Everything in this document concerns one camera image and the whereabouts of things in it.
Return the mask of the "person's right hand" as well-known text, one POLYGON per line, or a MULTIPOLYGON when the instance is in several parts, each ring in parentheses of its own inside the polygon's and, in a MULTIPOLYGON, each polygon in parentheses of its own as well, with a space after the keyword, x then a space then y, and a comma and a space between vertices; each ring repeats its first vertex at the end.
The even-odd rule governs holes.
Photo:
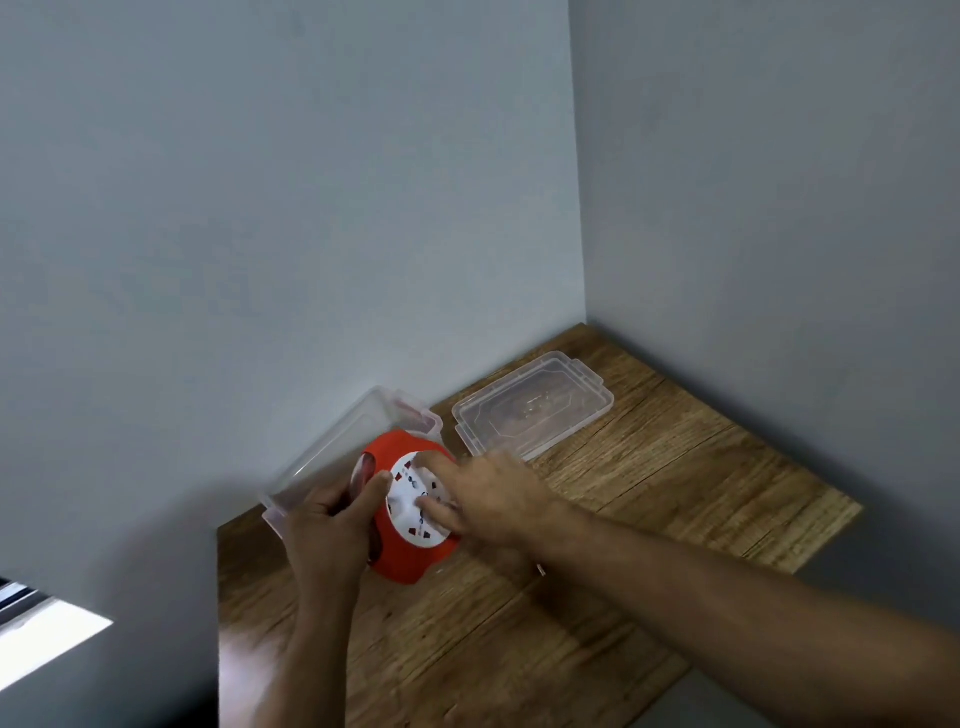
POLYGON ((547 564, 561 542, 571 540, 591 514, 560 497, 525 462, 505 452, 461 464, 436 451, 422 451, 414 466, 440 480, 450 503, 460 504, 470 535, 498 548, 547 564))

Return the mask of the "person's left forearm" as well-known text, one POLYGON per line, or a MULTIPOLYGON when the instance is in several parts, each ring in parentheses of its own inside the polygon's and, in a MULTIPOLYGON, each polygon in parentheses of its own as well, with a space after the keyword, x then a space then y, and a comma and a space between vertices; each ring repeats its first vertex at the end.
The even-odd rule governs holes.
POLYGON ((300 598, 293 632, 254 713, 253 728, 345 728, 357 599, 356 585, 300 598))

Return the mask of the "red round extension cord reel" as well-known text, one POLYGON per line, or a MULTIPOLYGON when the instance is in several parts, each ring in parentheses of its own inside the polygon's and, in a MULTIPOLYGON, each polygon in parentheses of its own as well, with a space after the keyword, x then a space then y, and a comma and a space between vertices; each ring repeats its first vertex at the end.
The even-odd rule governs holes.
POLYGON ((375 537, 368 563, 380 576, 399 585, 414 585, 459 546, 459 538, 427 517, 417 505, 426 497, 450 504, 447 489, 430 470, 417 468, 421 452, 437 452, 453 460, 440 443, 395 429, 368 443, 351 474, 349 495, 355 499, 381 472, 390 474, 390 492, 373 520, 375 537))

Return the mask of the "white window sill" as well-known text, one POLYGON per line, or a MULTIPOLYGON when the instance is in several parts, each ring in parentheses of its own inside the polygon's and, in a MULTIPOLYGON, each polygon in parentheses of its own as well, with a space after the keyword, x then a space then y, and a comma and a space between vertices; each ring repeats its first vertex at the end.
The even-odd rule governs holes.
POLYGON ((102 614, 0 577, 0 693, 113 624, 102 614))

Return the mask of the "clear plastic storage box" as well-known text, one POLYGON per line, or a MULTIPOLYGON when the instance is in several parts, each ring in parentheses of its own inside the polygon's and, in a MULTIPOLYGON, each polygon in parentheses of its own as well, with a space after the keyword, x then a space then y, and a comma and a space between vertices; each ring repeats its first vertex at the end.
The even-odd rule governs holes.
POLYGON ((261 496, 263 519, 280 539, 292 509, 318 484, 349 483, 366 446, 389 431, 443 443, 443 420, 423 402, 401 390, 374 386, 307 447, 261 496))

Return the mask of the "clear plastic box lid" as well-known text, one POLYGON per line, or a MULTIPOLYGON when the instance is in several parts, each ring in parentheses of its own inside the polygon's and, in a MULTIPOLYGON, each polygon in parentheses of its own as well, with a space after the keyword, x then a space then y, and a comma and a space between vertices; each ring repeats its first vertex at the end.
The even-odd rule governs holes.
POLYGON ((452 408, 473 456, 498 451, 531 461, 611 411, 615 395, 584 362, 551 350, 452 408))

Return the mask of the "person's left hand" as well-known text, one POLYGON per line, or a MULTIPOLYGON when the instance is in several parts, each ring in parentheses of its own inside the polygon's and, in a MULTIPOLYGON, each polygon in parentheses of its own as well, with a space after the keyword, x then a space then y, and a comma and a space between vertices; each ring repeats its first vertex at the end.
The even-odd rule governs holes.
POLYGON ((370 559, 374 523, 350 523, 353 500, 350 483, 318 484, 287 516, 284 545, 306 609, 354 609, 370 559))

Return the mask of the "person's right forearm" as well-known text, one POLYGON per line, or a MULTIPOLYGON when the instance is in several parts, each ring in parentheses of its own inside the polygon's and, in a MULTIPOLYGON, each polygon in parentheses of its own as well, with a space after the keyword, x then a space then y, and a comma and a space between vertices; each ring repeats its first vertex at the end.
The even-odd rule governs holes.
POLYGON ((551 498, 529 552, 763 714, 817 728, 960 728, 960 637, 551 498))

